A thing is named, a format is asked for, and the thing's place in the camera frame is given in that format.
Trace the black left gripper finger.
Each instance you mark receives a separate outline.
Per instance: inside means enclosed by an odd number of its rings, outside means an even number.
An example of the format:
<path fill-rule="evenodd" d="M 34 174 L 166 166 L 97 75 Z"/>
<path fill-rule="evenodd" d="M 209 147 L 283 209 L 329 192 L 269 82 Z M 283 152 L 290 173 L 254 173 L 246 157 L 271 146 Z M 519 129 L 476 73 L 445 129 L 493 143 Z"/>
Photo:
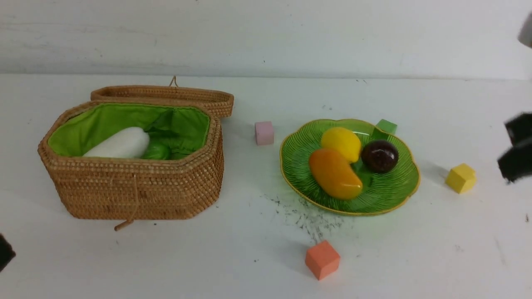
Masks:
<path fill-rule="evenodd" d="M 3 234 L 0 234 L 0 271 L 15 258 L 16 253 L 12 245 L 5 239 Z"/>

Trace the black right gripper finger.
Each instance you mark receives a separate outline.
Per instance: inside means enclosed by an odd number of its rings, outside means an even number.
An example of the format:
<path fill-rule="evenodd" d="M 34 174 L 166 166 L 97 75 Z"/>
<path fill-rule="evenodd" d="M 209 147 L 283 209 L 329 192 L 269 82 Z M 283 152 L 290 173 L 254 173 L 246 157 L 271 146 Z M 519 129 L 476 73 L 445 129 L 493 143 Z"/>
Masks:
<path fill-rule="evenodd" d="M 514 183 L 532 174 L 532 140 L 526 139 L 509 148 L 499 159 L 503 178 Z"/>
<path fill-rule="evenodd" d="M 528 140 L 532 136 L 532 113 L 522 112 L 504 123 L 512 146 Z"/>

